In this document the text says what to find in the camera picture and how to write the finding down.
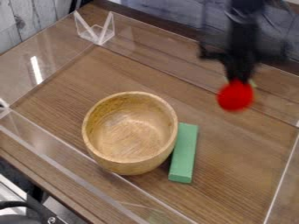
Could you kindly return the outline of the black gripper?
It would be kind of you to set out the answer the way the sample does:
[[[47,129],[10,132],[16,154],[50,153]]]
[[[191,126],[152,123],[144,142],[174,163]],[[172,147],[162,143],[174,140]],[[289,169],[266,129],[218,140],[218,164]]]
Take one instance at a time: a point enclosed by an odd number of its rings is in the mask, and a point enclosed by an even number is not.
[[[263,38],[256,20],[247,23],[228,21],[224,48],[214,52],[200,42],[200,59],[219,61],[227,76],[251,76],[259,62],[286,60],[289,42],[285,39]]]

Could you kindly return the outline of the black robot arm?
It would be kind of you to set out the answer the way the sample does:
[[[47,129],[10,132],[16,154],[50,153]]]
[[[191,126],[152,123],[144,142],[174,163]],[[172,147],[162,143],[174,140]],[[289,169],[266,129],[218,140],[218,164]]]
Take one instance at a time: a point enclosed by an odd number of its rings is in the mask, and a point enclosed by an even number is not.
[[[226,11],[228,32],[224,46],[219,52],[210,51],[203,39],[199,42],[199,58],[219,61],[230,81],[247,83],[260,61],[287,58],[287,39],[269,37],[260,31],[258,20],[264,16],[267,2],[269,0],[231,0]]]

